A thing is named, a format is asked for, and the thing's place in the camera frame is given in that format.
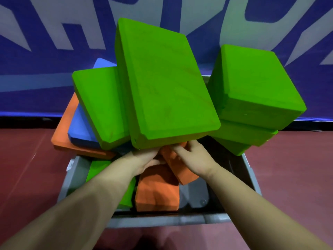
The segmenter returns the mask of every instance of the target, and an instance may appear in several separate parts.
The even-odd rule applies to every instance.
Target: large green block
[[[274,52],[223,45],[207,85],[220,119],[282,130],[306,106]]]
[[[115,53],[134,147],[198,139],[220,127],[185,35],[120,18]]]
[[[220,139],[215,137],[213,138],[236,156],[242,155],[247,149],[251,147],[251,145],[248,144],[242,144],[239,142],[234,142],[231,140]]]
[[[214,138],[226,139],[255,146],[263,145],[278,133],[277,130],[245,125],[220,119],[221,127],[210,134]]]
[[[94,176],[102,172],[108,165],[111,164],[111,161],[104,161],[104,160],[94,160],[91,162],[89,173],[86,179],[86,182],[92,179]],[[128,186],[122,200],[120,201],[118,205],[118,209],[123,208],[132,208],[132,195],[135,188],[135,177],[130,182],[130,185]]]
[[[75,71],[76,95],[104,150],[130,140],[117,67]]]

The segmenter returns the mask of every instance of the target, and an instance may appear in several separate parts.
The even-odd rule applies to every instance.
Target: large white lettering
[[[73,50],[62,24],[78,24],[91,49],[105,49],[93,0],[31,0],[57,49]]]
[[[163,0],[138,0],[135,4],[118,3],[109,0],[114,23],[119,18],[129,18],[146,24],[160,26]]]
[[[232,44],[270,51],[290,32],[314,1],[297,0],[279,21],[259,23],[245,20],[248,0],[230,0],[221,29],[220,45]]]
[[[223,10],[225,0],[182,0],[180,33],[190,34]]]
[[[307,50],[326,37],[331,31],[333,31],[333,8],[302,32],[286,65],[304,54]],[[333,64],[333,52],[331,52],[320,64]]]
[[[0,5],[0,35],[31,51],[13,12],[2,5]]]

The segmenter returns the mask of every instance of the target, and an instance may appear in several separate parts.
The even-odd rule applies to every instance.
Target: floor
[[[56,203],[74,154],[54,150],[53,131],[0,129],[0,244]],[[263,196],[333,247],[332,150],[333,132],[280,132],[245,154]],[[163,250],[248,249],[232,223],[108,229],[96,249],[147,241]]]

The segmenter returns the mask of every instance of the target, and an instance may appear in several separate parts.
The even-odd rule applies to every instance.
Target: person's left hand
[[[144,172],[150,166],[165,164],[165,160],[161,155],[157,155],[160,147],[141,149],[129,152],[122,159],[128,160],[127,164],[134,167],[134,176]]]

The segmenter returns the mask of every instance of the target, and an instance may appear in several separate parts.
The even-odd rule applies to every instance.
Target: blue backdrop
[[[333,121],[333,0],[0,0],[0,115],[61,116],[73,71],[116,62],[119,17],[185,34],[202,74],[222,44],[272,50],[300,119]]]

